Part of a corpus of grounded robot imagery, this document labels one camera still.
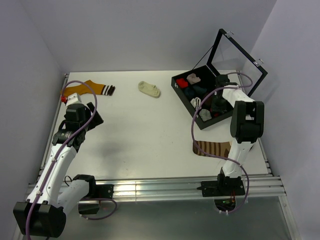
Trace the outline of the cream ankle sock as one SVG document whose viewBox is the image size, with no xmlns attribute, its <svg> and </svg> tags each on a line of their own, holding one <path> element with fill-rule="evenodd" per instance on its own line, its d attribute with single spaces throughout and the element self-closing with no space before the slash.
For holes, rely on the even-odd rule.
<svg viewBox="0 0 320 240">
<path fill-rule="evenodd" d="M 149 97 L 156 98 L 156 99 L 159 98 L 161 95 L 161 91 L 156 85 L 147 83 L 145 81 L 140 81 L 138 83 L 138 90 L 141 93 L 148 95 Z"/>
</svg>

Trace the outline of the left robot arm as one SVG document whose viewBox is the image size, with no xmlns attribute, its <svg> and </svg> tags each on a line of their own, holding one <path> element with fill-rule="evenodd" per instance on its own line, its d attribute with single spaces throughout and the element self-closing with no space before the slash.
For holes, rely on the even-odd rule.
<svg viewBox="0 0 320 240">
<path fill-rule="evenodd" d="M 76 175 L 60 193 L 66 172 L 85 141 L 86 133 L 103 123 L 92 102 L 67 106 L 64 120 L 52 138 L 44 170 L 25 201 L 17 202 L 13 215 L 23 235 L 57 238 L 66 225 L 67 215 L 83 198 L 96 197 L 98 188 L 92 175 Z"/>
</svg>

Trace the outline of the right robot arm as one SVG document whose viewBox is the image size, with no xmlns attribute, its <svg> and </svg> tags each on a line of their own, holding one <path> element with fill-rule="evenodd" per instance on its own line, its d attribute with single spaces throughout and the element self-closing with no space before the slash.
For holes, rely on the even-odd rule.
<svg viewBox="0 0 320 240">
<path fill-rule="evenodd" d="M 246 95 L 237 83 L 230 82 L 226 74 L 215 78 L 215 86 L 220 90 L 212 97 L 213 109 L 222 110 L 226 104 L 233 107 L 231 148 L 216 183 L 217 191 L 227 195 L 239 189 L 244 191 L 241 167 L 254 143 L 263 135 L 265 105 Z"/>
</svg>

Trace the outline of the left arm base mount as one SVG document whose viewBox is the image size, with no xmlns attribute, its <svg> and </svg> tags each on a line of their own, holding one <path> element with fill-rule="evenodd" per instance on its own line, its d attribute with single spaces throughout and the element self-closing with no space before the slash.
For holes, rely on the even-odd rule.
<svg viewBox="0 0 320 240">
<path fill-rule="evenodd" d="M 114 214 L 118 204 L 113 200 L 114 186 L 112 184 L 97 185 L 93 175 L 78 174 L 67 184 L 68 188 L 58 197 L 58 203 L 61 204 L 63 212 L 67 215 L 81 201 L 98 201 L 97 204 L 85 204 L 78 207 L 80 216 L 86 220 L 98 221 L 106 219 Z M 97 214 L 102 201 L 114 203 L 113 210 L 101 217 L 92 217 Z"/>
</svg>

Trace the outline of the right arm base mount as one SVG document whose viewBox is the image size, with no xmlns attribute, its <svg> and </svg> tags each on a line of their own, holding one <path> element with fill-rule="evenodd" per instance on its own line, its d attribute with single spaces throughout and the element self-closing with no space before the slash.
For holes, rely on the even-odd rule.
<svg viewBox="0 0 320 240">
<path fill-rule="evenodd" d="M 201 191 L 203 197 L 231 197 L 246 194 L 241 178 L 202 181 L 196 189 Z"/>
</svg>

